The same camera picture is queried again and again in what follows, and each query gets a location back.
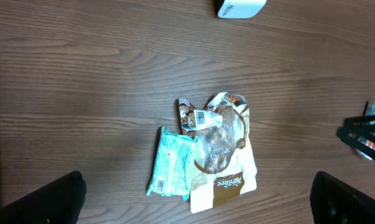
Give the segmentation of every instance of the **barcode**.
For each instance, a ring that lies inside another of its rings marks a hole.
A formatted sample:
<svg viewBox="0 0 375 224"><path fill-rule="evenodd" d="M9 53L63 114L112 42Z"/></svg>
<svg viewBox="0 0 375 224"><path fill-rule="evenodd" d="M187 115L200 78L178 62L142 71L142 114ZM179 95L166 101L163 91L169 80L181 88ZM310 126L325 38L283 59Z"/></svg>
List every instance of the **barcode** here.
<svg viewBox="0 0 375 224"><path fill-rule="evenodd" d="M206 118L204 117L204 112L197 112L197 124L205 124Z"/></svg>
<svg viewBox="0 0 375 224"><path fill-rule="evenodd" d="M164 187L164 181L163 180L157 181L157 193L159 194L163 193L163 187Z"/></svg>

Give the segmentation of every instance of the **light blue wrapper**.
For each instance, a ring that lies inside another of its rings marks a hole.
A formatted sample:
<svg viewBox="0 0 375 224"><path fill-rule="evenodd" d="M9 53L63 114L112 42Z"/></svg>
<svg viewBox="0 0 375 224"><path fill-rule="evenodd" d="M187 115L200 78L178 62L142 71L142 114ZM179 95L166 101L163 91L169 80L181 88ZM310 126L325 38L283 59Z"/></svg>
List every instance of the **light blue wrapper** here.
<svg viewBox="0 0 375 224"><path fill-rule="evenodd" d="M153 177L147 195L151 192L161 196L180 195L187 200L190 195L192 152L198 137L173 134L162 127L154 162Z"/></svg>

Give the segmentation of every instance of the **trash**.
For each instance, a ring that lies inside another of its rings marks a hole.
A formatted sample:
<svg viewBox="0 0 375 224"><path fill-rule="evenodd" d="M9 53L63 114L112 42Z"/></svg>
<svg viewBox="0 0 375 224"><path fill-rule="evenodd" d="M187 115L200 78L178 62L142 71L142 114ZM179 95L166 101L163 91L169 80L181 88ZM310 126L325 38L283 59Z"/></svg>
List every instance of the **trash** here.
<svg viewBox="0 0 375 224"><path fill-rule="evenodd" d="M365 112L365 116L369 116L369 115L375 115L375 101L369 103L368 105L368 108L366 108L366 112ZM375 143L365 139L364 137L359 137L358 138L358 141L360 141L361 143L367 145L368 147L370 147L371 149L375 150ZM358 152L359 155L361 155L362 157L368 159L368 160L372 160L372 158L370 158L368 155L366 155L365 153L359 151L359 150L356 150L356 152Z"/></svg>
<svg viewBox="0 0 375 224"><path fill-rule="evenodd" d="M179 99L182 132L199 138L193 150L191 211L207 210L257 188L245 98L218 94L204 110Z"/></svg>
<svg viewBox="0 0 375 224"><path fill-rule="evenodd" d="M192 152L198 138L172 134L162 127L159 146L147 195L180 195L187 200L190 194Z"/></svg>

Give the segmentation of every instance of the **wooden table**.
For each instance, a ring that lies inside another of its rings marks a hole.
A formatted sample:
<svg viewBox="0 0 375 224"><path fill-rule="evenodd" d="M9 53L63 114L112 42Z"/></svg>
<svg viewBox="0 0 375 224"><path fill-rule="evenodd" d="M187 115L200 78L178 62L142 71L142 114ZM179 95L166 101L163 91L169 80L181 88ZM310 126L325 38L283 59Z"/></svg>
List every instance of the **wooden table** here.
<svg viewBox="0 0 375 224"><path fill-rule="evenodd" d="M375 100L375 0L269 0L247 20L212 1L0 0L1 202L80 170L78 223L312 223L323 170L375 198L375 162L335 137ZM176 100L250 105L258 189L191 214L146 196Z"/></svg>

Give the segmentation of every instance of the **barcode sticker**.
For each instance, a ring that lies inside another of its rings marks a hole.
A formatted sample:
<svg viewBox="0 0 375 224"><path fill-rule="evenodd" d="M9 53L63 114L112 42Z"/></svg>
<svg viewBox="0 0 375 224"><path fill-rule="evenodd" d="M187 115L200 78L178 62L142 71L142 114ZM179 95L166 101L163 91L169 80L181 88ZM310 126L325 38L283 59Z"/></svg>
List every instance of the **barcode sticker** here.
<svg viewBox="0 0 375 224"><path fill-rule="evenodd" d="M206 123L206 117L204 116L204 112L200 111L197 112L197 124L205 124Z"/></svg>
<svg viewBox="0 0 375 224"><path fill-rule="evenodd" d="M163 180L159 180L157 181L157 189L156 189L156 193L163 193L163 188L164 188L164 181Z"/></svg>
<svg viewBox="0 0 375 224"><path fill-rule="evenodd" d="M196 131L222 125L222 115L212 111L194 110Z"/></svg>

